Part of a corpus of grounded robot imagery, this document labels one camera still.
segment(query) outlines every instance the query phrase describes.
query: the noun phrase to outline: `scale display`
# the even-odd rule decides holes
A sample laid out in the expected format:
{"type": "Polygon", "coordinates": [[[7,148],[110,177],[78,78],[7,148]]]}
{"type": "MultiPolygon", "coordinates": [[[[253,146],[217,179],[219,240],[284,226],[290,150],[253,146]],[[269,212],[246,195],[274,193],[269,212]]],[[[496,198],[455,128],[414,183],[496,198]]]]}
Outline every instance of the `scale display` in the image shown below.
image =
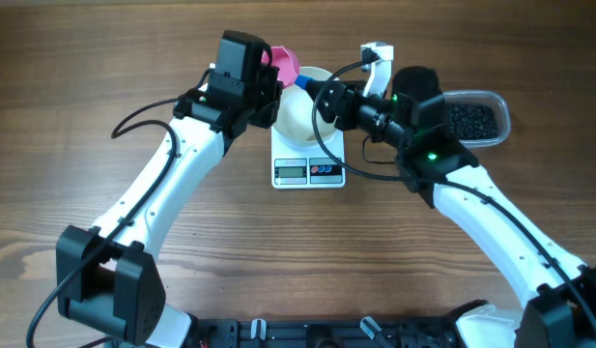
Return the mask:
{"type": "MultiPolygon", "coordinates": [[[[327,139],[326,145],[344,160],[342,131],[327,139]]],[[[345,170],[319,145],[300,146],[272,128],[271,184],[276,189],[338,189],[345,186],[345,170]]]]}

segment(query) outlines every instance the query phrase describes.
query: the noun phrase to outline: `wooden table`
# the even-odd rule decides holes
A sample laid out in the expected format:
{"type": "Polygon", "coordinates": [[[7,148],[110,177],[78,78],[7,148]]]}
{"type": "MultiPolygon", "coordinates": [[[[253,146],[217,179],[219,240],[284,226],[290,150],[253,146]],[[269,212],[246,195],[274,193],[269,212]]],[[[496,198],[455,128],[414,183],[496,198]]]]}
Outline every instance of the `wooden table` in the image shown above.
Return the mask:
{"type": "MultiPolygon", "coordinates": [[[[20,347],[55,285],[54,246],[126,190],[162,130],[110,140],[135,108],[193,86],[224,29],[336,70],[373,40],[395,71],[437,69],[444,90],[500,93],[505,143],[475,153],[558,243],[596,265],[596,8],[526,1],[248,2],[0,9],[0,347],[20,347]]],[[[170,119],[170,108],[146,117],[170,119]]],[[[364,134],[346,137],[363,165],[364,134]]],[[[384,145],[369,148],[389,159],[384,145]]],[[[202,318],[442,314],[511,288],[452,222],[403,186],[350,176],[342,189],[270,185],[270,132],[249,128],[195,191],[163,246],[168,302],[202,318]]],[[[39,347],[100,334],[52,307],[39,347]]]]}

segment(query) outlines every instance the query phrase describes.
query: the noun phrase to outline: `plastic container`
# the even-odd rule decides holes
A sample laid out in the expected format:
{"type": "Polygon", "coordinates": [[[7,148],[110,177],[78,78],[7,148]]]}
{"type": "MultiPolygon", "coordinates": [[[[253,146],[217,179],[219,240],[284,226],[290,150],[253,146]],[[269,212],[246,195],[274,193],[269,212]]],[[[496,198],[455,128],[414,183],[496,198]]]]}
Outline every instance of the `plastic container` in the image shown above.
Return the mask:
{"type": "MultiPolygon", "coordinates": [[[[293,86],[299,74],[299,61],[294,51],[285,46],[274,46],[271,48],[271,56],[271,64],[280,69],[278,80],[282,81],[283,88],[293,86]]],[[[267,63],[269,60],[268,54],[264,52],[261,63],[267,63]]]]}
{"type": "Polygon", "coordinates": [[[445,103],[470,103],[489,106],[494,114],[499,136],[492,139],[461,140],[468,149],[494,146],[510,135],[510,113],[506,101],[497,93],[491,91],[449,91],[443,92],[445,103]]]}
{"type": "MultiPolygon", "coordinates": [[[[328,79],[332,73],[321,68],[301,67],[299,73],[317,80],[328,79]]],[[[278,119],[273,127],[297,146],[315,146],[315,132],[312,126],[313,101],[306,91],[293,85],[280,96],[278,119]]],[[[337,131],[334,124],[324,122],[317,111],[317,127],[323,140],[330,139],[337,131]]]]}

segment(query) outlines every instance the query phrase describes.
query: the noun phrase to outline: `black seeds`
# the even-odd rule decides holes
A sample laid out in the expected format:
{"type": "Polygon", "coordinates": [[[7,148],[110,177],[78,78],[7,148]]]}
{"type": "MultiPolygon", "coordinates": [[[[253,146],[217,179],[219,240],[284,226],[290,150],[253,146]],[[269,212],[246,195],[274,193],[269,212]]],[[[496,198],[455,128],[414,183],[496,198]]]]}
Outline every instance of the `black seeds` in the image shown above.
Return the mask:
{"type": "Polygon", "coordinates": [[[499,136],[495,113],[489,106],[448,103],[446,130],[460,140],[492,139],[499,136]]]}

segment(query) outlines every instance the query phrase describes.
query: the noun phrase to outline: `pink cup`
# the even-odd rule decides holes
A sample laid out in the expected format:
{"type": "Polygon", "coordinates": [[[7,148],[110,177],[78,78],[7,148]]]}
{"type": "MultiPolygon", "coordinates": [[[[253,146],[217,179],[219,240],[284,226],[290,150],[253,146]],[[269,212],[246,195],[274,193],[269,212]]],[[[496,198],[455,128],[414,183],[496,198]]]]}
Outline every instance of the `pink cup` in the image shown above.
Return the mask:
{"type": "MultiPolygon", "coordinates": [[[[299,62],[296,54],[285,46],[274,46],[271,48],[271,64],[277,67],[278,80],[283,84],[283,88],[287,88],[296,82],[299,74],[299,62]]],[[[267,63],[270,60],[266,52],[261,57],[262,63],[267,63]]]]}

